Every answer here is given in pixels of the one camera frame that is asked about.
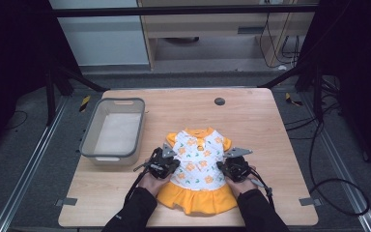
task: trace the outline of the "orange sleeve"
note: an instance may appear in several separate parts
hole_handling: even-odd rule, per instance
[[[165,137],[167,139],[167,142],[171,145],[171,147],[174,147],[174,144],[176,143],[176,133],[169,133]]]
[[[224,148],[224,151],[227,151],[231,148],[231,140],[229,138],[224,137],[224,140],[222,141],[222,146]]]

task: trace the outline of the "white wall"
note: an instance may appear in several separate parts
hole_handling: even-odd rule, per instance
[[[137,7],[135,0],[49,0],[53,9]],[[81,67],[149,65],[139,16],[59,17]]]

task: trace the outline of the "aluminum floor rail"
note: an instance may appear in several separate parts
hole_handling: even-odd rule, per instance
[[[14,214],[16,213],[17,208],[20,205],[20,202],[25,195],[26,190],[28,189],[36,170],[38,169],[39,163],[43,157],[44,151],[47,148],[47,145],[50,142],[50,139],[53,133],[56,131],[56,128],[59,124],[60,119],[63,116],[65,107],[69,101],[69,97],[61,97],[59,100],[59,105],[56,109],[56,117],[54,118],[51,125],[47,126],[43,132],[43,135],[35,148],[35,151],[32,157],[29,159],[26,167],[17,182],[14,191],[12,192],[11,197],[9,198],[5,208],[0,214],[0,232],[5,232],[8,230]]]
[[[300,93],[300,97],[303,100],[303,103],[308,109],[309,113],[312,116],[314,116],[314,113],[312,110],[313,101],[310,99],[309,96],[307,96],[304,93]],[[333,168],[338,178],[355,183],[354,178],[352,177],[345,163],[341,159],[340,154],[336,150],[335,145],[333,144],[328,132],[325,129],[322,129],[321,139],[323,141],[325,148],[327,149],[328,157],[333,165]],[[362,212],[366,208],[366,202],[363,198],[363,195],[360,193],[360,191],[358,191],[356,188],[351,188],[349,185],[345,185],[345,184],[343,185],[343,188],[354,210],[356,212]],[[359,221],[363,229],[367,232],[371,232],[371,211],[369,210],[365,215],[359,216],[358,218],[359,218]]]

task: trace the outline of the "light wood tabletop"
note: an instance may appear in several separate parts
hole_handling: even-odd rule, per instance
[[[146,103],[140,156],[132,166],[101,166],[81,157],[73,176],[59,223],[64,227],[104,226],[123,207],[139,171],[133,168],[161,147],[165,136],[185,128],[211,127],[232,140],[232,147],[253,154],[244,156],[272,188],[277,213],[288,225],[318,222],[313,205],[301,206],[309,193],[297,159],[269,89],[138,89],[107,91],[104,98],[141,98]],[[224,105],[214,100],[223,98]],[[215,216],[186,216],[181,209],[158,204],[148,222],[160,226],[244,226],[238,208]]]

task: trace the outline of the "plastic bin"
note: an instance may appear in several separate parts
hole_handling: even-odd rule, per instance
[[[142,99],[102,99],[80,144],[94,164],[132,165],[138,161],[145,103]]]

